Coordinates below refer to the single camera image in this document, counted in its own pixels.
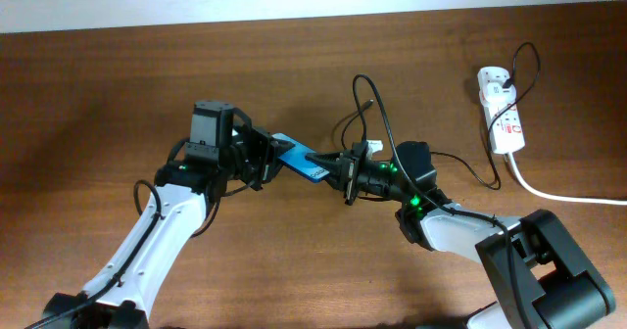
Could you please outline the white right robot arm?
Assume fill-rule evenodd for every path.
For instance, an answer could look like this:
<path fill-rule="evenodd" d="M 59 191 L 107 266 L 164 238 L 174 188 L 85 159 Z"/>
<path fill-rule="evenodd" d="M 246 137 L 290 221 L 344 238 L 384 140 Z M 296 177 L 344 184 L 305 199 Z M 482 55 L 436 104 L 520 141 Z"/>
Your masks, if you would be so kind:
<path fill-rule="evenodd" d="M 426 143 L 404 142 L 381 162 L 367 150 L 356 143 L 306 158 L 328 171 L 327 183 L 347 204 L 361 192 L 400 203 L 395 217 L 410 243 L 480 263 L 504 326 L 586 328 L 615 311 L 609 285 L 551 211 L 525 217 L 467 211 L 438 188 Z"/>

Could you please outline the blue Galaxy smartphone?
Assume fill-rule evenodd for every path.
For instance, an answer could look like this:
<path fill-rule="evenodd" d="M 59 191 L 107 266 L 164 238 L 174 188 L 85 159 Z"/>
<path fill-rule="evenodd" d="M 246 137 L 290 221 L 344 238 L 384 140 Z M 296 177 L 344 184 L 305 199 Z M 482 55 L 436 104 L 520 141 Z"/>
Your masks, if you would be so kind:
<path fill-rule="evenodd" d="M 312 183 L 321 182 L 328 174 L 329 171 L 317 164 L 314 164 L 306 159 L 306 155 L 313 153 L 314 150 L 296 141 L 295 139 L 283 134 L 274 133 L 273 138 L 293 143 L 294 146 L 287 152 L 279 156 L 279 159 L 284 165 L 306 178 Z"/>

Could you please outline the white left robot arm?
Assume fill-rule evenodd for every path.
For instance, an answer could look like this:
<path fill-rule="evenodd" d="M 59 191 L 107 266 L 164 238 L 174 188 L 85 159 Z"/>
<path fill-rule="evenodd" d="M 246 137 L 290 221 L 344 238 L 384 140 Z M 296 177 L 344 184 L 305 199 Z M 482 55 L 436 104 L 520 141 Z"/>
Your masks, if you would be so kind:
<path fill-rule="evenodd" d="M 114 256 L 76 295 L 57 293 L 37 328 L 146 328 L 152 306 L 185 244 L 216 218 L 226 187 L 240 180 L 259 191 L 281 169 L 292 143 L 253 126 L 223 102 L 195 103 L 188 136 L 170 150 L 153 181 L 136 182 L 150 195 Z"/>

